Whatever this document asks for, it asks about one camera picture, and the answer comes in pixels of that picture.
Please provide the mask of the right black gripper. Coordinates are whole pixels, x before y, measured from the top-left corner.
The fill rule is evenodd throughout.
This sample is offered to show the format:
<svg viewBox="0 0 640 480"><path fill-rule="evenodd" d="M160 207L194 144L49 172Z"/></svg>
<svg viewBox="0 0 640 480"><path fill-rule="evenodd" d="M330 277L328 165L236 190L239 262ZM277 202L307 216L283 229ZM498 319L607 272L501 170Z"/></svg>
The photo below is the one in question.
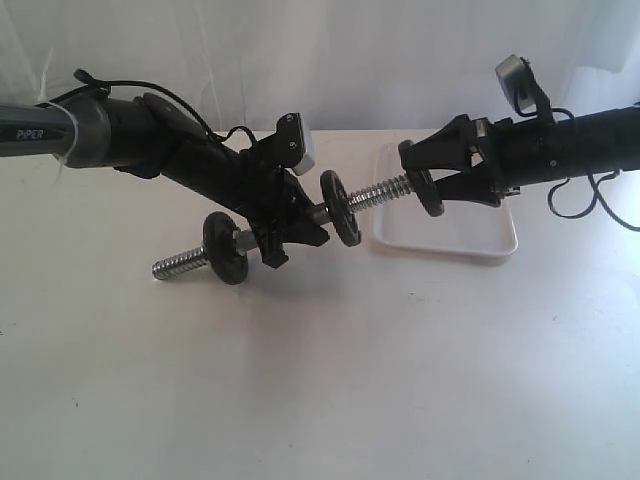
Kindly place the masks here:
<svg viewBox="0 0 640 480"><path fill-rule="evenodd" d="M472 149L483 162L472 169ZM459 172L435 181L443 201L492 208L520 187L630 169L630 111L614 109L553 123L492 123L458 115L418 142L398 145L406 171Z"/></svg>

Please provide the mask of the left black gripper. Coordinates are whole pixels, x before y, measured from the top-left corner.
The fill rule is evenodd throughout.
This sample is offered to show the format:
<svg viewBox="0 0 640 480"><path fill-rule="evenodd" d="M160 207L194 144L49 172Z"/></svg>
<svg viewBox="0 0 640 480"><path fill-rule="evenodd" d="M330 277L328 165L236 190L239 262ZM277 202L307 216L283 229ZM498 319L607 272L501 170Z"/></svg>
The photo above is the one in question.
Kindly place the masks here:
<svg viewBox="0 0 640 480"><path fill-rule="evenodd" d="M294 173L266 165L258 142L234 151L222 143L180 138L169 150L169 179L245 218L262 262L278 269L289 260L282 231L285 244L313 247L330 236L312 218L315 204Z"/></svg>

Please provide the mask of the left grey Piper arm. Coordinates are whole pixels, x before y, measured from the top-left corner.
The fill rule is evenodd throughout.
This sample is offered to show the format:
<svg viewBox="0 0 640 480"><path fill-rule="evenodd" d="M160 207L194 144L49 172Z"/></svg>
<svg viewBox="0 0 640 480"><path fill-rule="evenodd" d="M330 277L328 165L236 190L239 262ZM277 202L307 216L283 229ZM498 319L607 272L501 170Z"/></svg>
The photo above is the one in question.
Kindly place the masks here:
<svg viewBox="0 0 640 480"><path fill-rule="evenodd" d="M312 217L300 176L315 164L301 116L281 117L273 134L233 150L158 95L132 100L79 94L59 105L1 107L1 155L51 154L71 169L113 168L164 176L244 217L264 263L287 260L287 243L319 247L328 232Z"/></svg>

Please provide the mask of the right grey Piper arm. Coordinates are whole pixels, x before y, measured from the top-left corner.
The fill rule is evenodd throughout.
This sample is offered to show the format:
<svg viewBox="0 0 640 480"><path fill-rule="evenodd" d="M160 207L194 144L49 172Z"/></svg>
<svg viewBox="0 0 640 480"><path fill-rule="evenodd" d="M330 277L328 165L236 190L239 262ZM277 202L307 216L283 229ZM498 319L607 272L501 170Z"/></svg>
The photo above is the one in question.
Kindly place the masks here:
<svg viewBox="0 0 640 480"><path fill-rule="evenodd" d="M430 215L442 215L447 201L498 207L521 187L638 170L639 110L518 123L459 115L426 139L401 143L398 151Z"/></svg>

